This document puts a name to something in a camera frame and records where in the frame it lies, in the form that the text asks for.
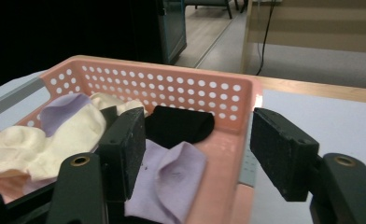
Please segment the black cable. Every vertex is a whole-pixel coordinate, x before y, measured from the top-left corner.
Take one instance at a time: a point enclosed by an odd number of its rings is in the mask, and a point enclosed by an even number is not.
[[[270,15],[268,16],[267,28],[265,29],[264,41],[262,42],[261,63],[260,63],[259,71],[257,72],[256,76],[259,75],[259,73],[261,72],[262,67],[264,66],[265,42],[267,40],[268,29],[270,28],[271,16],[273,15],[275,4],[276,4],[276,0],[271,0]]]

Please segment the floor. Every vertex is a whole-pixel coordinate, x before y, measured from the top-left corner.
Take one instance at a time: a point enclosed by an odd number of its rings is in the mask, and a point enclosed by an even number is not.
[[[188,47],[176,65],[240,73],[246,12],[233,9],[232,15],[229,20],[227,11],[220,7],[187,7]],[[256,74],[260,67],[258,48],[262,44],[254,46],[247,55],[251,60],[245,74]],[[366,89],[366,53],[269,44],[264,52],[260,76]]]

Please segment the fabric pile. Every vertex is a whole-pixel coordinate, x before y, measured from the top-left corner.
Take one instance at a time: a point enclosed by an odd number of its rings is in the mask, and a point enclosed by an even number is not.
[[[137,100],[123,102],[102,92],[64,95],[42,109],[41,128],[12,126],[0,132],[0,177],[29,175],[24,193],[54,182],[64,159],[97,148],[108,128],[107,113],[119,116],[140,106],[146,151],[125,216],[184,223],[206,165],[205,154],[192,144],[212,133],[210,113],[157,105],[149,114]]]

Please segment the basket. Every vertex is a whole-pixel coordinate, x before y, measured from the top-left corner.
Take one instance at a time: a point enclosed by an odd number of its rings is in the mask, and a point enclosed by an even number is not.
[[[137,99],[149,113],[156,105],[211,112],[215,130],[195,144],[207,156],[207,165],[187,223],[248,223],[253,188],[240,184],[238,177],[250,114],[261,103],[260,83],[254,77],[79,55],[2,97],[0,113],[15,98],[39,88],[47,89],[49,99],[18,125],[40,127],[42,107],[73,92],[91,95],[100,91],[123,101]],[[11,200],[21,197],[26,178],[0,178],[0,193]]]

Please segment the purple fabric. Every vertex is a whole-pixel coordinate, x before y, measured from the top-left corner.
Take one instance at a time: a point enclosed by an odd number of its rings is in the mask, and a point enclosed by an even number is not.
[[[65,121],[90,103],[90,97],[83,93],[67,94],[53,100],[40,112],[41,129],[47,137],[52,136]]]
[[[206,156],[187,142],[166,149],[146,140],[146,152],[126,217],[184,223],[200,185]]]

